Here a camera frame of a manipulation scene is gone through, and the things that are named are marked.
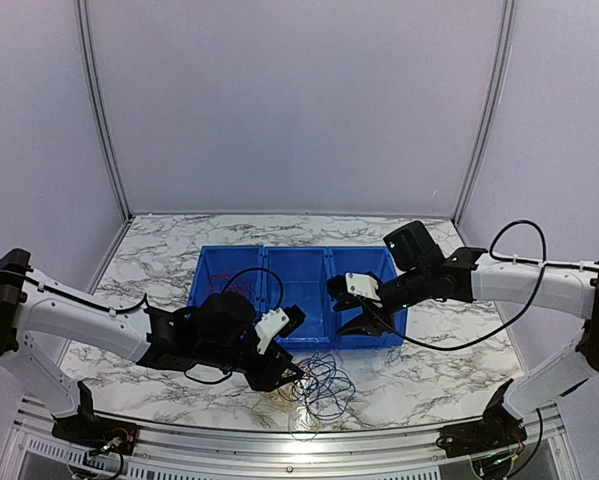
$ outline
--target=white bracket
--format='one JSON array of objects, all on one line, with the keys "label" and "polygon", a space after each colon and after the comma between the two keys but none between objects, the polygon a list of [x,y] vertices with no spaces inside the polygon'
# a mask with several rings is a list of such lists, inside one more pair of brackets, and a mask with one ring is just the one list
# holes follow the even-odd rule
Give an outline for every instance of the white bracket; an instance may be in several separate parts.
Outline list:
[{"label": "white bracket", "polygon": [[14,375],[56,418],[75,415],[81,403],[77,382],[37,345],[30,332],[17,332],[19,349],[4,353],[0,365]]},{"label": "white bracket", "polygon": [[275,338],[281,329],[286,326],[290,321],[286,312],[281,308],[276,310],[270,310],[266,313],[257,325],[255,325],[255,332],[259,337],[259,344],[257,345],[257,353],[263,355],[268,349],[268,345],[273,338]]},{"label": "white bracket", "polygon": [[381,301],[381,298],[379,297],[379,295],[377,295],[379,282],[377,282],[377,280],[375,280],[370,275],[363,275],[360,273],[347,273],[346,287],[348,289],[348,293],[352,295],[369,298],[377,302]]}]

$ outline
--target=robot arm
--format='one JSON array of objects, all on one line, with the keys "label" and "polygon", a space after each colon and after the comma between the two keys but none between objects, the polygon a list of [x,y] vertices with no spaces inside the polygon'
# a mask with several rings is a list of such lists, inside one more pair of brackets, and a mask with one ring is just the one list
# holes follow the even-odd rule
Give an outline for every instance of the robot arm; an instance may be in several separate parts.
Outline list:
[{"label": "robot arm", "polygon": [[[243,373],[253,390],[271,391],[303,372],[274,338],[304,321],[296,306],[277,309],[256,324],[252,304],[232,292],[210,295],[199,307],[168,312],[144,299],[116,308],[61,285],[32,269],[30,254],[13,250],[0,260],[0,365],[16,376],[55,418],[53,435],[89,446],[123,428],[136,426],[94,414],[88,388],[75,382],[35,343],[39,331],[108,350],[137,365],[188,371],[208,365]],[[131,453],[132,442],[126,442]]]},{"label": "robot arm", "polygon": [[385,239],[404,274],[385,283],[373,275],[346,274],[328,283],[335,310],[362,307],[342,335],[394,333],[392,314],[427,299],[496,300],[526,304],[543,280],[533,306],[585,320],[583,333],[526,375],[502,385],[483,419],[442,428],[438,445],[448,457],[478,454],[527,438],[522,418],[599,374],[599,262],[559,264],[513,258],[496,260],[485,249],[459,248],[445,258],[421,222]]}]

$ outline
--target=marble table surface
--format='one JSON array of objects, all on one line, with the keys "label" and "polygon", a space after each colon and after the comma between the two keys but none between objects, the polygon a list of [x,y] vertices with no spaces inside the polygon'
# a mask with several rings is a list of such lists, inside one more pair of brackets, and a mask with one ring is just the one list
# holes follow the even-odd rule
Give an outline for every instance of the marble table surface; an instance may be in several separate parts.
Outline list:
[{"label": "marble table surface", "polygon": [[[203,245],[383,245],[408,218],[333,216],[141,216],[135,219],[96,295],[131,304],[147,292],[151,304],[185,305]],[[424,221],[445,254],[462,245],[449,221]],[[409,310],[408,334],[453,345],[501,325],[491,303],[423,302]],[[498,385],[521,368],[505,332],[475,347],[444,353],[411,344],[384,350],[334,352],[356,385],[346,413],[323,430],[411,426],[479,415]],[[297,430],[300,411],[280,409],[253,392],[242,375],[216,386],[181,373],[138,367],[109,352],[72,342],[62,368],[84,380],[95,408],[177,424],[248,430]],[[200,378],[216,370],[197,367]]]}]

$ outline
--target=gray wall panel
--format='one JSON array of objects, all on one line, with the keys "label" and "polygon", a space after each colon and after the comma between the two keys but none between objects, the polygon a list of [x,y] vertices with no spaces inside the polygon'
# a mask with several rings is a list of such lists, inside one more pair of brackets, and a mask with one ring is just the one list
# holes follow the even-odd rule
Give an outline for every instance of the gray wall panel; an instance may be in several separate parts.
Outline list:
[{"label": "gray wall panel", "polygon": [[450,216],[502,5],[93,2],[132,209]]},{"label": "gray wall panel", "polygon": [[[85,288],[121,226],[88,102],[72,2],[0,0],[0,257],[21,246]],[[46,336],[51,354],[59,342]],[[0,368],[0,456],[21,389]]]},{"label": "gray wall panel", "polygon": [[[599,258],[599,1],[522,2],[507,85],[467,216],[487,245],[508,221],[545,229],[555,260]],[[539,254],[530,230],[501,250]],[[518,306],[504,306],[510,317]],[[513,328],[529,366],[574,337],[582,321],[531,312]],[[599,378],[560,402],[582,478],[599,480]]]}]

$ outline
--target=blue divider tray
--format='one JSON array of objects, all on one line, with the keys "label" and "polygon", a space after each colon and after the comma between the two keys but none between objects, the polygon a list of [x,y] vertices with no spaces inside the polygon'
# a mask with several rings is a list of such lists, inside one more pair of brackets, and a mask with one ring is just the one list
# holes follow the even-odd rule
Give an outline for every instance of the blue divider tray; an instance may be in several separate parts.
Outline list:
[{"label": "blue divider tray", "polygon": [[[261,267],[263,247],[226,246],[203,247],[199,254],[195,279],[188,297],[188,305],[198,307],[211,293],[221,293],[233,275],[251,267]],[[257,308],[261,291],[261,272],[241,275],[228,288],[246,297]]]},{"label": "blue divider tray", "polygon": [[[382,281],[392,280],[397,270],[390,252],[385,247],[333,247],[329,249],[329,260],[332,275],[345,275],[348,272],[372,272]],[[361,314],[361,307],[335,314],[335,331],[340,326]],[[406,311],[393,315],[395,330],[406,333]],[[362,335],[337,335],[334,346],[337,349],[397,347],[403,339],[394,334],[384,333],[381,337],[365,337]]]},{"label": "blue divider tray", "polygon": [[[281,278],[284,288],[283,306],[296,304],[306,320],[288,338],[277,341],[291,350],[331,348],[335,336],[334,312],[326,290],[332,276],[328,249],[312,247],[266,247],[264,267]],[[279,286],[271,275],[262,283],[260,311],[272,309],[279,298]]]},{"label": "blue divider tray", "polygon": [[[188,305],[199,306],[211,293],[219,293],[241,270],[264,267],[275,272],[284,285],[283,306],[297,304],[306,320],[288,338],[277,341],[289,350],[386,348],[401,345],[392,334],[381,337],[337,336],[337,329],[361,313],[361,308],[335,313],[326,281],[347,272],[373,272],[381,280],[397,276],[392,258],[383,247],[203,247]],[[249,272],[229,288],[250,300],[258,316],[271,310],[279,298],[272,275]],[[394,315],[397,331],[406,331],[406,312]]]}]

